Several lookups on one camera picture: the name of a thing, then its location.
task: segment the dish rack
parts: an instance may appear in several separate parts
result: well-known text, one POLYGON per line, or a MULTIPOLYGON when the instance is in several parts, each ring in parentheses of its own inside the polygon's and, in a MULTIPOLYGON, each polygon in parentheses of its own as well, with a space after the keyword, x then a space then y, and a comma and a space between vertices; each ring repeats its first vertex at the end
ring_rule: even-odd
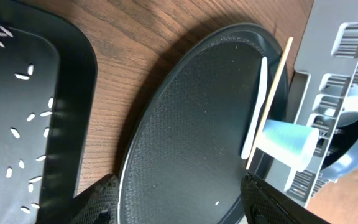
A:
POLYGON ((319 142, 304 172, 291 170, 274 160, 265 180, 298 204, 307 207, 310 198, 329 181, 321 178, 343 102, 351 85, 358 84, 358 1, 315 0, 295 62, 295 75, 288 96, 287 121, 319 129, 319 142), (324 92, 342 88, 340 96, 324 92), (321 108, 335 110, 333 116, 321 108))

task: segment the plastic cup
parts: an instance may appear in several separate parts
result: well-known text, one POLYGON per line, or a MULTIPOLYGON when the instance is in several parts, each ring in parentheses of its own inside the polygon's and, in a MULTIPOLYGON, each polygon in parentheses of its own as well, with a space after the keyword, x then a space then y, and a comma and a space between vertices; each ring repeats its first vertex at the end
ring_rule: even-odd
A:
POLYGON ((266 120, 257 147, 292 169, 302 172, 313 157, 318 138, 317 128, 266 120))

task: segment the plastic utensil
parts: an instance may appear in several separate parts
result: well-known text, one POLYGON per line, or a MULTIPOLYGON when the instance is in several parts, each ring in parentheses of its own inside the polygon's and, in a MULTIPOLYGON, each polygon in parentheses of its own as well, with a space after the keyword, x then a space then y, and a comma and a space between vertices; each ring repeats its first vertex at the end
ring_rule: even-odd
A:
POLYGON ((256 125, 258 123, 260 109, 266 99, 266 91, 267 91, 267 58, 263 57, 262 64, 260 65, 258 97, 256 99, 254 114, 252 115, 251 124, 249 125, 246 141, 244 143, 244 146, 242 147, 241 159, 248 159, 249 157, 252 143, 254 142, 256 125))
POLYGON ((255 151, 256 151, 256 146, 255 145, 258 142, 259 135, 262 134, 262 130, 263 130, 264 126, 265 126, 267 115, 269 114, 270 107, 272 106, 272 103, 273 103, 274 95, 276 94, 278 83, 280 81, 281 75, 283 73, 283 69, 285 67, 285 61, 287 60, 288 53, 290 52, 290 49, 291 49, 292 41, 293 41, 293 37, 289 37, 288 40, 287 40, 287 43, 285 44, 284 51, 283 51, 283 53, 281 55, 280 63, 278 64, 276 74, 275 74, 274 79, 273 79, 272 87, 270 88, 270 91, 269 91, 268 96, 267 96, 265 109, 264 109, 264 112, 262 113, 262 117, 260 119, 260 124, 259 124, 258 130, 257 130, 256 135, 255 135, 255 142, 252 144, 252 147, 251 147, 251 152, 249 154, 249 159, 247 161, 246 169, 249 169, 250 166, 251 166, 252 158, 254 157, 254 154, 255 154, 255 151))

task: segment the white plastic knife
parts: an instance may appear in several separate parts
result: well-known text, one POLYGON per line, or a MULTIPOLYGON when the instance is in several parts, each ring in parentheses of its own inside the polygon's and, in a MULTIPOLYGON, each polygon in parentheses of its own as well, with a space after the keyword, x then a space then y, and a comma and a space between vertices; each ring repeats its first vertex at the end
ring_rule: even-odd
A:
POLYGON ((254 114, 252 115, 251 124, 249 125, 248 133, 246 136, 246 140, 244 146, 241 151, 241 159, 248 159, 252 143, 254 142, 256 125, 259 119, 260 109, 264 104, 266 98, 267 91, 267 58, 262 58, 262 64, 260 66, 260 78, 259 78, 259 88, 258 88, 258 96, 256 98, 256 104, 254 109, 254 114))

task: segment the wooden skewer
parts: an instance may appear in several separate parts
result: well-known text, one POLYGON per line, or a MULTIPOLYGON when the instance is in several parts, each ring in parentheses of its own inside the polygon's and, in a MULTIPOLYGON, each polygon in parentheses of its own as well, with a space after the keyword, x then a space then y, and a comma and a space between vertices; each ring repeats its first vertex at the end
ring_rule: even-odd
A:
POLYGON ((255 154, 258 138, 262 134, 262 130, 263 130, 263 128, 265 126, 265 123, 266 123, 267 115, 269 114, 270 107, 272 106, 274 95, 276 94, 277 86, 278 86, 278 83, 280 81, 281 74, 283 73, 285 61, 287 60, 288 53, 289 53, 290 48, 291 48, 292 40, 293 40, 293 37, 288 38, 287 44, 285 44, 284 52, 281 55, 280 63, 278 64, 278 68, 277 68, 276 74, 274 76, 272 87, 270 88, 270 91, 269 91, 268 96, 267 96, 265 109, 264 109, 264 112, 263 112, 262 117, 260 119, 260 124, 259 124, 258 130, 257 130, 257 132, 255 134, 255 141, 254 141, 254 143, 252 144, 252 147, 251 147, 251 152, 250 152, 250 155, 249 155, 249 158, 248 158, 248 161, 247 161, 247 167, 246 167, 247 169, 249 169, 249 167, 251 166, 251 162, 252 162, 252 158, 254 157, 254 154, 255 154))

